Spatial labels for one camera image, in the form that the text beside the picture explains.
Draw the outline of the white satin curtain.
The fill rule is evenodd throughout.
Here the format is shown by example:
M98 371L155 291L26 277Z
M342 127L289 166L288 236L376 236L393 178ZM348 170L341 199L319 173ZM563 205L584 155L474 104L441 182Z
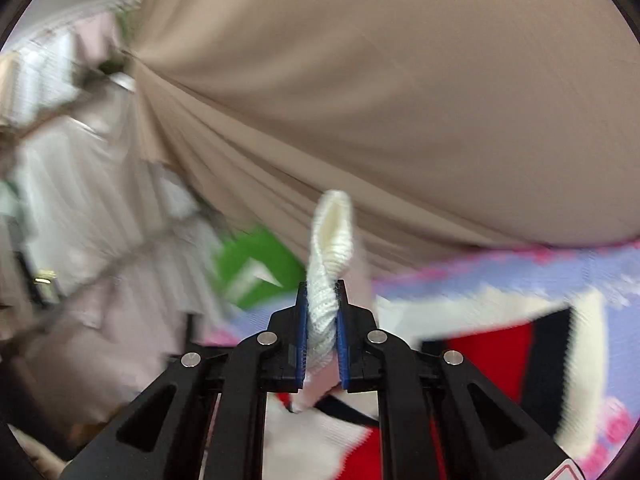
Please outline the white satin curtain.
M195 211L218 237L213 213L165 165L143 155L126 18L96 14L2 54L1 218L17 220L22 240L34 222L90 211ZM29 419L75 440L81 427L105 422L152 382L179 350L189 314L200 319L200 335L221 326L229 310L213 293L214 320L180 312L158 322L141 301L119 292L97 330L63 313L45 332L1 341L9 369L1 388L16 392Z

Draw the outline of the grey metal rod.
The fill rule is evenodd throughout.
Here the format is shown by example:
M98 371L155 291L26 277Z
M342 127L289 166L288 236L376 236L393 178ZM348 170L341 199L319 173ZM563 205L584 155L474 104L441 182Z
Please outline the grey metal rod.
M22 240L11 216L1 218L1 341L45 332L63 313L100 328L118 292L139 300L158 322L180 312L218 316L209 284L219 246L197 212L171 217L114 216L90 211L32 224Z

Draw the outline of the green plush pillow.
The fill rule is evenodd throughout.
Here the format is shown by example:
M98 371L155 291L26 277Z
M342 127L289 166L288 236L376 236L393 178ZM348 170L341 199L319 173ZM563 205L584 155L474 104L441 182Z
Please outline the green plush pillow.
M299 258L263 226L224 238L213 253L214 291L242 310L297 292L305 278Z

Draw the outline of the pink floral bed sheet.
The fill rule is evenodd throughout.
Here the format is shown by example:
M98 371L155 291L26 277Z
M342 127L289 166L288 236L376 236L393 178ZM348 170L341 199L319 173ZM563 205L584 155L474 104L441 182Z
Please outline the pink floral bed sheet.
M589 479L611 473L639 419L639 247L485 252L379 278L378 322L456 349L515 400L551 408Z

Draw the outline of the beige draped curtain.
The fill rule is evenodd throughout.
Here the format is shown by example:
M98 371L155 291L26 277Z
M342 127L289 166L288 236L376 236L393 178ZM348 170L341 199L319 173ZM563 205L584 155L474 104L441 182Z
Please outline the beige draped curtain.
M301 257L350 195L370 265L639 234L624 0L142 0L143 155Z

